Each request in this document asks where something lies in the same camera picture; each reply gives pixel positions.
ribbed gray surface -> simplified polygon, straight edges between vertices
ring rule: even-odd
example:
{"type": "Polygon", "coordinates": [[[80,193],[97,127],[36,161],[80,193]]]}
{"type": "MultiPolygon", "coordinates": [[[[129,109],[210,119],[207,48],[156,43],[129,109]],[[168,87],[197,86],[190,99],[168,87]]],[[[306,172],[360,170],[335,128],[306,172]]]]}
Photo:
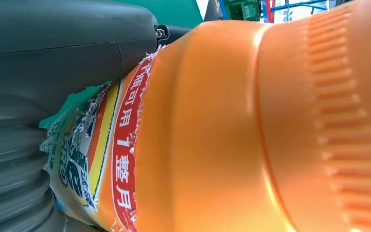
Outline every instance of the ribbed gray surface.
{"type": "Polygon", "coordinates": [[[54,208],[39,151],[46,130],[33,126],[44,115],[26,99],[0,96],[0,232],[96,231],[54,208]]]}

yellow stripe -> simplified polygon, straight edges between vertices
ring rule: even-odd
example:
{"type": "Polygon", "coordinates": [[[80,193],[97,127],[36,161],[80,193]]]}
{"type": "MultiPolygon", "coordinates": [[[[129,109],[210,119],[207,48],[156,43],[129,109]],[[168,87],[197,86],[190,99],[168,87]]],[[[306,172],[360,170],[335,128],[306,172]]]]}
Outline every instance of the yellow stripe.
{"type": "Polygon", "coordinates": [[[89,171],[90,193],[95,195],[96,185],[98,184],[101,165],[106,151],[107,139],[109,135],[109,127],[113,117],[114,105],[119,93],[119,84],[111,86],[107,92],[106,109],[104,110],[103,121],[101,123],[99,139],[96,146],[96,151],[93,157],[93,163],[89,171]]]}

dark green machine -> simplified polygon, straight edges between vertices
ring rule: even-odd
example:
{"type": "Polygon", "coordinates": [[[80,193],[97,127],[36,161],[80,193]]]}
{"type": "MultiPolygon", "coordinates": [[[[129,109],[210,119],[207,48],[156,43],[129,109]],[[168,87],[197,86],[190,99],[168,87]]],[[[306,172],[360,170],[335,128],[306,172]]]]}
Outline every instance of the dark green machine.
{"type": "Polygon", "coordinates": [[[38,125],[69,94],[123,77],[187,32],[158,40],[157,28],[170,27],[108,0],[0,0],[0,232],[98,230],[55,209],[38,125]]]}

green panel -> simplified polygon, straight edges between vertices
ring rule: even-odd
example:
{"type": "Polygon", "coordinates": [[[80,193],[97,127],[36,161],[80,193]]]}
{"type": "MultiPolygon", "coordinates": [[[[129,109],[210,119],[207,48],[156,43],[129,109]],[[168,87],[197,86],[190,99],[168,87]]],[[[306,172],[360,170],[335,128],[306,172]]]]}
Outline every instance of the green panel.
{"type": "Polygon", "coordinates": [[[224,7],[228,19],[245,21],[259,21],[261,19],[259,0],[225,0],[224,7]]]}
{"type": "MultiPolygon", "coordinates": [[[[138,5],[149,9],[159,24],[172,24],[193,28],[203,22],[195,0],[116,0],[117,2],[138,5]]],[[[41,127],[49,126],[60,114],[77,102],[92,96],[99,87],[88,87],[78,94],[71,94],[59,113],[41,122],[41,127]]]]}
{"type": "Polygon", "coordinates": [[[202,23],[196,0],[116,0],[149,9],[159,24],[193,28],[202,23]]]}

orange stripe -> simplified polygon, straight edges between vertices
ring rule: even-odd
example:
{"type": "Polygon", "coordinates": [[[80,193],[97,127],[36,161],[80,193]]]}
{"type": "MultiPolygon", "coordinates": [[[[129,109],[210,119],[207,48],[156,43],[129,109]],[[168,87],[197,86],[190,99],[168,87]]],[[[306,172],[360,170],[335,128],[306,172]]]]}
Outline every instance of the orange stripe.
{"type": "Polygon", "coordinates": [[[93,158],[95,156],[97,141],[99,139],[101,124],[103,122],[104,111],[106,109],[106,103],[107,103],[107,95],[104,95],[103,99],[101,100],[99,109],[97,110],[97,113],[96,113],[96,121],[94,125],[95,128],[92,133],[92,139],[90,141],[89,150],[87,151],[87,162],[88,162],[89,170],[92,167],[93,158]]]}

